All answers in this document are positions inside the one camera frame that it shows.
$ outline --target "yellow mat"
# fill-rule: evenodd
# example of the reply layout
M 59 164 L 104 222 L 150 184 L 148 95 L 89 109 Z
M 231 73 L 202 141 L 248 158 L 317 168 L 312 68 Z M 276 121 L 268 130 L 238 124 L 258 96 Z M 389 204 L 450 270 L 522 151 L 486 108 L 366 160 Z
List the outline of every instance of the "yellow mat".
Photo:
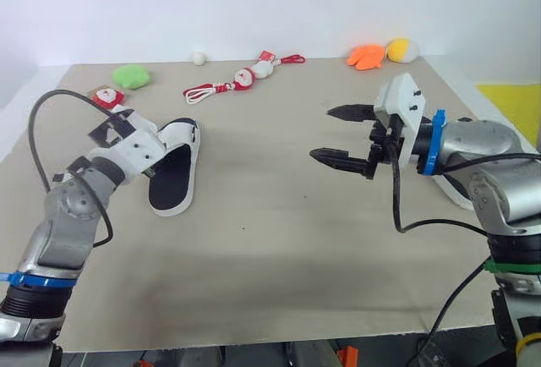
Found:
M 534 146 L 541 122 L 541 85 L 478 85 Z

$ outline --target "blue ring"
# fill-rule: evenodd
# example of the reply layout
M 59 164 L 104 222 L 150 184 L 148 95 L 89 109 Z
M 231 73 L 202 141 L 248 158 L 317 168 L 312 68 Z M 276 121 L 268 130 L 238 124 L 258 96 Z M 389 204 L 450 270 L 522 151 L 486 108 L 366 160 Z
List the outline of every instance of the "blue ring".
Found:
M 20 271 L 16 271 L 13 274 L 2 273 L 2 275 L 0 275 L 0 281 L 8 281 L 11 287 L 30 285 L 32 287 L 47 288 L 72 288 L 75 287 L 75 284 L 77 283 L 77 280 L 31 276 L 29 274 L 23 274 Z
M 432 118 L 432 139 L 430 140 L 429 155 L 426 159 L 423 175 L 432 175 L 440 154 L 441 134 L 445 126 L 445 109 L 438 109 Z

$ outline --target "orange plush toy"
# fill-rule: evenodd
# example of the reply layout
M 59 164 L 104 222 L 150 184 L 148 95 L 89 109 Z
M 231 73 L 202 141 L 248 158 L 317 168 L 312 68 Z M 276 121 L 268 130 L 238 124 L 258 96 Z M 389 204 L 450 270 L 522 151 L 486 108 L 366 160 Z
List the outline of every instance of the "orange plush toy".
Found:
M 354 65 L 356 69 L 381 68 L 381 62 L 385 58 L 385 49 L 379 44 L 368 44 L 357 47 L 347 59 L 347 65 Z

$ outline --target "white ball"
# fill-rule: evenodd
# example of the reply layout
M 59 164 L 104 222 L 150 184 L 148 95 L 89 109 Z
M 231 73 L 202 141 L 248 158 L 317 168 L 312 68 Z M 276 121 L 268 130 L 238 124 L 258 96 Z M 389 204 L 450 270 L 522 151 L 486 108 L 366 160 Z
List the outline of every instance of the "white ball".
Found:
M 254 72 L 255 78 L 257 79 L 267 78 L 274 70 L 272 63 L 265 60 L 258 61 L 250 69 Z
M 202 52 L 192 52 L 190 57 L 195 65 L 203 65 L 206 62 L 206 55 Z

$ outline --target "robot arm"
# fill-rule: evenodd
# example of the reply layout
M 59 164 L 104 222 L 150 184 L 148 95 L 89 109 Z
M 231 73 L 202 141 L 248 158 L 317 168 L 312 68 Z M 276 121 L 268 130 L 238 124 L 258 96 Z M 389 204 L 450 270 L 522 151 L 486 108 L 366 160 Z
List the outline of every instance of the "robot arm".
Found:
M 117 107 L 113 112 L 89 134 L 100 147 L 77 159 L 66 174 L 55 176 L 60 182 L 46 196 L 44 221 L 34 231 L 17 271 L 4 275 L 9 288 L 0 303 L 0 343 L 30 346 L 56 339 L 90 251 L 111 237 L 94 243 L 110 196 L 137 174 L 151 174 L 152 166 L 182 139 L 159 132 L 131 109 Z M 20 347 L 15 354 L 20 359 Z M 0 351 L 0 364 L 12 357 L 12 352 Z
M 539 156 L 532 160 L 532 155 L 524 154 L 513 130 L 500 123 L 447 123 L 445 111 L 438 111 L 429 121 L 422 117 L 423 108 L 424 97 L 412 77 L 400 75 L 382 88 L 373 106 L 348 105 L 328 112 L 348 121 L 374 121 L 367 160 L 328 148 L 310 155 L 329 167 L 368 179 L 374 178 L 379 163 L 397 159 L 395 164 L 404 167 L 415 155 L 419 173 L 444 175 L 470 199 L 488 238 L 491 260 L 484 268 L 495 274 L 500 286 L 492 293 L 500 338 L 522 355 L 522 365 L 534 365 L 529 364 L 529 357 L 535 353 L 541 357 Z M 396 154 L 390 156 L 389 149 Z M 496 161 L 498 155 L 515 159 Z

